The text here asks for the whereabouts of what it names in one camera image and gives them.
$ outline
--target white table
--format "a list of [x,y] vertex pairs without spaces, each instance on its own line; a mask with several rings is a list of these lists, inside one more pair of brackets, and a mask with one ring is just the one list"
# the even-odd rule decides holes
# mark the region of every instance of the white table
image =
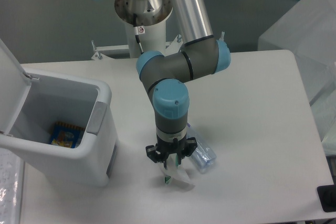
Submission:
[[200,174],[182,163],[192,190],[165,186],[145,154],[154,112],[135,59],[25,65],[99,79],[112,89],[120,143],[106,188],[47,179],[27,165],[21,223],[274,223],[327,219],[316,188],[332,184],[293,55],[232,54],[231,66],[187,83],[188,121],[217,153]]

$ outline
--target white trash bin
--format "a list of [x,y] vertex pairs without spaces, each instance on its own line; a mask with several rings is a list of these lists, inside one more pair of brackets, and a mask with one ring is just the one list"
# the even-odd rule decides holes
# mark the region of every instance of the white trash bin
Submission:
[[[23,69],[0,40],[0,147],[46,175],[104,186],[117,141],[110,87],[97,80]],[[85,129],[76,148],[51,145],[56,122]]]

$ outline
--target snack package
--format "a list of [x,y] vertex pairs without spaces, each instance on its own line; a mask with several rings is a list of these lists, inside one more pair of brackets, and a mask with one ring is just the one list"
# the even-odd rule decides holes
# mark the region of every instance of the snack package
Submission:
[[84,134],[84,128],[57,122],[54,126],[54,131],[50,138],[50,144],[62,146],[66,148],[78,147]]

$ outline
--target open bin lid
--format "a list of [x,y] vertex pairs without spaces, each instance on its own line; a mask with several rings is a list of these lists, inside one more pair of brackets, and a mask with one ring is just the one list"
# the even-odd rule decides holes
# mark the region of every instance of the open bin lid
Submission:
[[0,134],[8,134],[31,87],[31,76],[0,39]]

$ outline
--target gray wall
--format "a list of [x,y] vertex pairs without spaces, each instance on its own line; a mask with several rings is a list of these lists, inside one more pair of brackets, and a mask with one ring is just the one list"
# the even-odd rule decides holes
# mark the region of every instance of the gray wall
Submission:
[[[204,0],[216,37],[231,51],[257,49],[258,37],[297,0]],[[20,63],[88,60],[96,46],[126,44],[114,0],[0,0],[0,38]],[[174,15],[167,40],[178,34]]]

